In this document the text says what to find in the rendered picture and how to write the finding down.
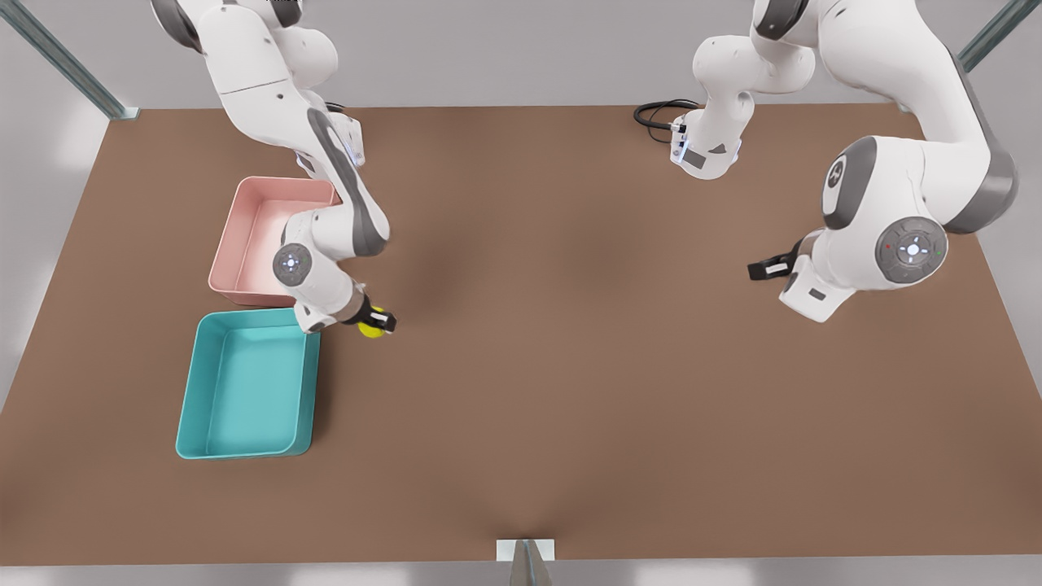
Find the teal rectangular tray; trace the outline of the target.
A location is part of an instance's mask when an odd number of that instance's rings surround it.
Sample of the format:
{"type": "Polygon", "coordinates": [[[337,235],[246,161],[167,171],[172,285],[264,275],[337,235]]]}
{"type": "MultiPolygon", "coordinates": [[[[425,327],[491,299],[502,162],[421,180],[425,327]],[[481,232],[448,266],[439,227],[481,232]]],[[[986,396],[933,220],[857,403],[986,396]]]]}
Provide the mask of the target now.
{"type": "Polygon", "coordinates": [[[296,457],[311,448],[322,336],[290,308],[198,323],[177,430],[187,460],[296,457]]]}

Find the silver frame post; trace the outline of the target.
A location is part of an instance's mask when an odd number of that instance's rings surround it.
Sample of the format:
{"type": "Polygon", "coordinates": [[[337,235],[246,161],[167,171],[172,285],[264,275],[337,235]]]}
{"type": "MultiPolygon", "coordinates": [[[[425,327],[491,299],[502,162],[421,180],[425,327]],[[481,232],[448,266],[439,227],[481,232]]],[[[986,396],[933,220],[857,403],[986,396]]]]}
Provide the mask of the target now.
{"type": "Polygon", "coordinates": [[[20,0],[0,0],[0,18],[109,120],[134,121],[138,118],[140,109],[126,107],[116,99],[20,0]]]}
{"type": "Polygon", "coordinates": [[[1008,0],[1004,6],[996,13],[989,22],[972,36],[961,49],[957,59],[965,72],[971,72],[978,67],[998,45],[1031,13],[1042,5],[1042,0],[1008,0]]]}
{"type": "Polygon", "coordinates": [[[554,539],[496,541],[496,560],[510,562],[508,586],[554,586],[546,563],[555,559],[554,539]]]}

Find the pink rectangular tray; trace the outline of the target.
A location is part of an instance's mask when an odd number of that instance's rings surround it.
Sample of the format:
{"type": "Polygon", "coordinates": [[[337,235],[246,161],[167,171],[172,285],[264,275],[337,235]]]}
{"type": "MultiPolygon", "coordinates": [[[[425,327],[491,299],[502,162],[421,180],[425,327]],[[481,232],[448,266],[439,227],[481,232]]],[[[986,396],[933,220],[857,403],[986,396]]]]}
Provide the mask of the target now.
{"type": "Polygon", "coordinates": [[[208,275],[212,291],[231,303],[290,308],[272,272],[284,223],[298,212],[339,203],[334,186],[304,178],[246,177],[237,188],[208,275]]]}

